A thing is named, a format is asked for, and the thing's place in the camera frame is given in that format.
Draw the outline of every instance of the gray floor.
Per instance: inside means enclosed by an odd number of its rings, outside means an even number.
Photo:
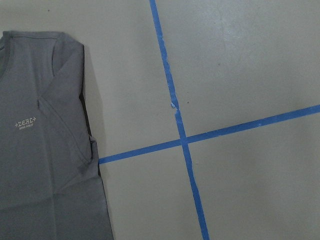
[[[320,104],[320,1],[157,1],[187,136]],[[2,0],[85,45],[99,157],[179,139],[147,0]],[[318,114],[189,144],[211,240],[320,239]],[[101,165],[115,240],[201,240],[181,146]]]

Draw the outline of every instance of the fabric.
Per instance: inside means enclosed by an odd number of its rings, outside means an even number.
[[[0,239],[113,240],[86,123],[84,45],[58,31],[0,39]]]

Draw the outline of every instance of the folded sleeve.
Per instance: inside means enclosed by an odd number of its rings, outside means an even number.
[[[80,100],[84,80],[84,45],[62,32],[52,50],[52,79],[38,98],[40,110],[61,133],[71,158],[80,166],[92,161],[92,141]]]

